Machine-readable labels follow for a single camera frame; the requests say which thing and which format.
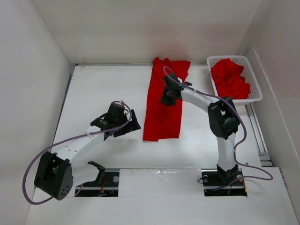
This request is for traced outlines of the red t shirt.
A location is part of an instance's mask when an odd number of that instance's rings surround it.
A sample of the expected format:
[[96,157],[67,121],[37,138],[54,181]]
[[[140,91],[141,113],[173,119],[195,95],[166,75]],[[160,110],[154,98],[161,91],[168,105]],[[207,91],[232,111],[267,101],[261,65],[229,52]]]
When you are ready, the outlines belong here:
[[187,60],[170,61],[156,57],[152,62],[152,72],[147,95],[146,116],[143,129],[143,140],[157,142],[160,139],[179,138],[182,118],[182,101],[175,106],[161,103],[165,83],[163,67],[169,67],[176,76],[184,81],[188,76],[191,62]]

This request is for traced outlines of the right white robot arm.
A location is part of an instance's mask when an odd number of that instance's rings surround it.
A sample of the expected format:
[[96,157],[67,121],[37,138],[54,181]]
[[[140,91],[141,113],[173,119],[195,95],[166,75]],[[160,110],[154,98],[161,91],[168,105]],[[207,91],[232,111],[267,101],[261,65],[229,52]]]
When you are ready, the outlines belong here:
[[163,81],[165,88],[161,103],[174,106],[177,100],[181,100],[208,114],[210,130],[217,137],[218,144],[217,180],[223,185],[228,184],[238,171],[233,153],[240,118],[233,100],[228,96],[218,97],[200,93],[191,83],[180,83],[174,73],[166,75]]

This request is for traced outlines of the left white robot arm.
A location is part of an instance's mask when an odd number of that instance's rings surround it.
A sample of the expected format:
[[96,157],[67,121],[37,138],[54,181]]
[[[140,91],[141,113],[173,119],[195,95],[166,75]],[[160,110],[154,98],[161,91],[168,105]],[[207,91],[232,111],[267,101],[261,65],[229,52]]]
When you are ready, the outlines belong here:
[[115,138],[140,128],[133,109],[123,101],[111,102],[108,111],[95,118],[84,134],[59,142],[64,147],[54,153],[45,150],[40,155],[34,186],[50,198],[60,201],[73,186],[85,183],[102,185],[105,181],[105,168],[102,165],[95,161],[89,161],[81,167],[75,164],[110,136]]

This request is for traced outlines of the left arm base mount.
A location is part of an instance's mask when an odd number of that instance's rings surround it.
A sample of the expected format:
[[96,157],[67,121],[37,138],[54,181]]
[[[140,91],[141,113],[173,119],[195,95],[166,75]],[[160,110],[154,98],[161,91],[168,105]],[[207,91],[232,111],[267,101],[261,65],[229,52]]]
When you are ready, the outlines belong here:
[[120,169],[106,169],[97,162],[75,168],[73,185],[75,197],[117,197]]

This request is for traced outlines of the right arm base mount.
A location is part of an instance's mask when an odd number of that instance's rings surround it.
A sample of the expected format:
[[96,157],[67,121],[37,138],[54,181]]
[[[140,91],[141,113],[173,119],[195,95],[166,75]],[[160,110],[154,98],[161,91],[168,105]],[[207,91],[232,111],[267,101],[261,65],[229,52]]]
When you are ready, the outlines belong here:
[[237,175],[234,175],[225,183],[219,180],[217,169],[203,169],[201,174],[202,177],[198,182],[203,185],[205,197],[248,195],[244,181],[236,180],[243,175],[241,169],[238,170]]

